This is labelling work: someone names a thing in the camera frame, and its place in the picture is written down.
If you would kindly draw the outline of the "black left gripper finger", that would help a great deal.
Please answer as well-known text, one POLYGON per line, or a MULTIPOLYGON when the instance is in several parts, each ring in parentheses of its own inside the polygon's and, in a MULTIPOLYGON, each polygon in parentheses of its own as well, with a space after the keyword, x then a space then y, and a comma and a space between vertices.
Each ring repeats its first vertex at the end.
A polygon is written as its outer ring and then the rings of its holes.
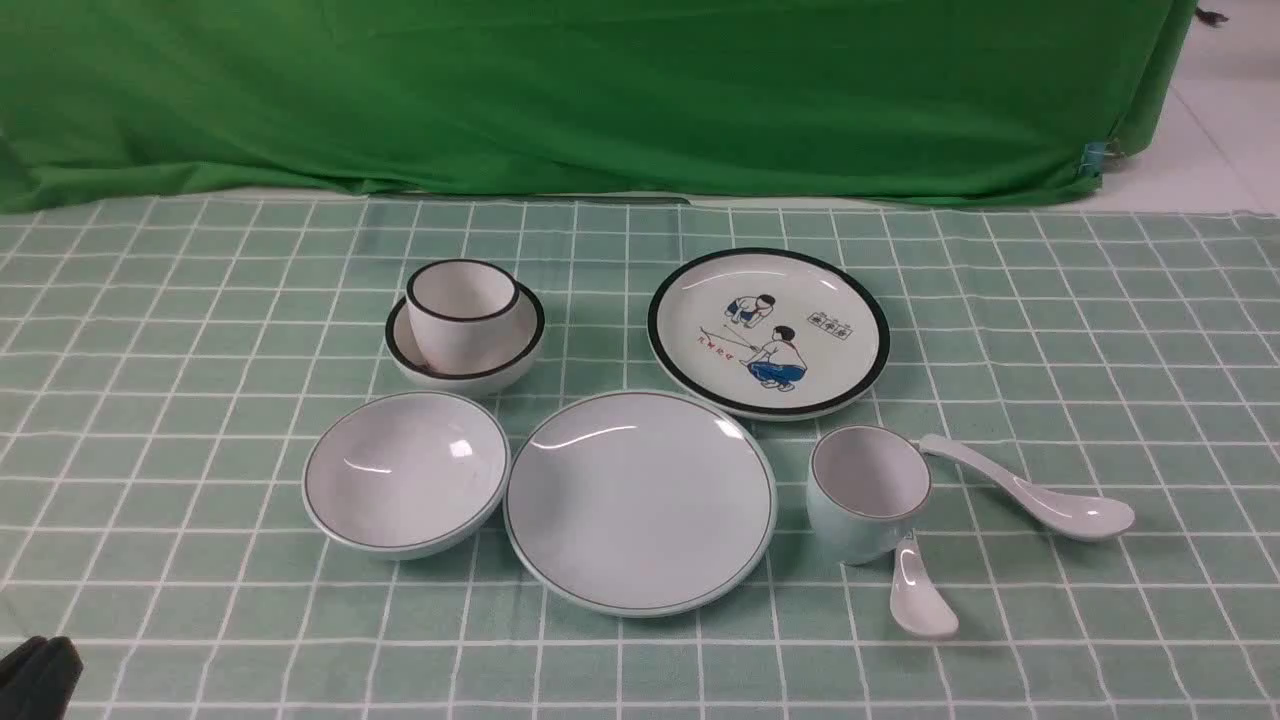
POLYGON ((83 669, 69 638, 31 637, 1 660, 1 717, 65 717, 83 669))

